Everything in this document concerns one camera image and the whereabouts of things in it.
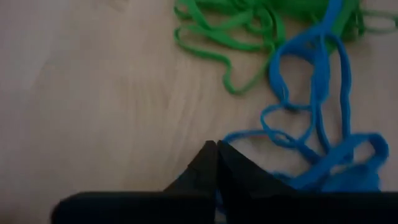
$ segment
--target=wooden surface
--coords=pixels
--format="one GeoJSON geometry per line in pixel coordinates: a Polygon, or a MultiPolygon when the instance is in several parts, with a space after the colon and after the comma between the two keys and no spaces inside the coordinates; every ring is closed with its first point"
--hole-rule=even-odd
{"type": "MultiPolygon", "coordinates": [[[[0,223],[45,223],[52,206],[79,191],[162,189],[205,140],[260,126],[261,110],[277,102],[267,83],[244,96],[229,95],[221,64],[174,44],[178,21],[172,5],[173,0],[0,2],[0,223]]],[[[398,11],[393,0],[368,1],[368,7],[398,11]]],[[[300,29],[290,27],[289,35],[300,29]]],[[[368,35],[347,46],[353,131],[380,132],[391,148],[380,171],[383,190],[398,190],[397,37],[368,35]]],[[[267,58],[206,47],[232,58],[237,85],[267,58]]],[[[331,96],[323,112],[337,142],[337,54],[331,63],[331,96]]],[[[311,66],[285,58],[281,70],[292,99],[306,102],[311,66]]],[[[298,136],[308,118],[281,112],[268,122],[298,136]]],[[[310,145],[318,147],[316,142],[314,136],[310,145]]],[[[235,146],[267,170],[297,175],[308,169],[297,153],[266,139],[235,146]]],[[[358,151],[361,160],[371,150],[364,145],[358,151]]]]}

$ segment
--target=green cord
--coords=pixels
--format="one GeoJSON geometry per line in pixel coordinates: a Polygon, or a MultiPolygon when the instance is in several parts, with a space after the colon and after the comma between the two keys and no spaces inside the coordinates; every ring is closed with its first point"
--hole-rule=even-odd
{"type": "MultiPolygon", "coordinates": [[[[259,71],[241,87],[235,87],[231,81],[232,63],[230,59],[216,52],[202,50],[188,45],[180,38],[181,30],[188,30],[194,34],[203,35],[214,42],[231,49],[246,52],[269,53],[270,57],[276,48],[285,42],[285,26],[281,16],[287,16],[310,24],[317,24],[322,19],[328,5],[328,0],[176,0],[174,12],[180,20],[194,21],[194,24],[182,25],[174,30],[175,42],[183,49],[203,58],[217,60],[226,66],[223,75],[225,88],[234,95],[242,95],[249,91],[266,73],[269,61],[266,60],[259,71]],[[220,24],[210,24],[202,12],[217,12],[229,16],[227,21],[220,24]],[[258,20],[261,24],[252,24],[258,20]],[[231,37],[227,30],[244,27],[256,36],[262,36],[262,43],[241,42],[231,37]]],[[[332,31],[345,41],[354,41],[362,37],[365,32],[385,34],[395,31],[398,26],[398,16],[381,11],[364,11],[360,8],[359,0],[345,0],[343,10],[338,16],[332,31]],[[377,29],[366,27],[364,16],[383,17],[396,23],[395,28],[377,29]]],[[[333,44],[327,45],[329,52],[334,50],[333,44]]]]}

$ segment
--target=blue cord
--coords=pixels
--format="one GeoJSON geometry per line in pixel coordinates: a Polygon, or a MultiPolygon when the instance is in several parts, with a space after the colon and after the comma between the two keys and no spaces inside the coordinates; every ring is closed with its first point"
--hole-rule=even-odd
{"type": "Polygon", "coordinates": [[[351,68],[349,58],[342,41],[331,32],[334,20],[341,11],[343,0],[329,1],[328,10],[321,23],[307,29],[282,45],[269,65],[269,83],[280,103],[271,105],[261,113],[261,130],[244,130],[228,134],[225,142],[257,135],[268,135],[276,145],[287,149],[296,149],[312,165],[312,168],[298,177],[284,174],[275,176],[299,190],[313,190],[318,192],[363,192],[378,191],[378,168],[388,157],[388,145],[384,138],[377,133],[351,133],[349,92],[351,89],[351,68]],[[341,61],[341,90],[340,105],[342,117],[342,141],[332,146],[326,136],[323,125],[322,103],[329,96],[330,64],[325,40],[334,42],[337,46],[341,61]],[[280,58],[284,55],[295,55],[314,66],[311,77],[311,93],[308,105],[293,104],[289,100],[289,89],[279,71],[280,58]],[[311,123],[308,129],[298,139],[287,133],[270,128],[264,118],[269,113],[280,110],[309,111],[311,123]],[[317,130],[319,141],[326,153],[325,157],[310,149],[305,142],[314,128],[317,130]],[[374,155],[362,164],[353,164],[353,154],[356,146],[369,141],[374,148],[374,155]],[[331,175],[330,170],[336,164],[348,164],[343,172],[331,175]]]}

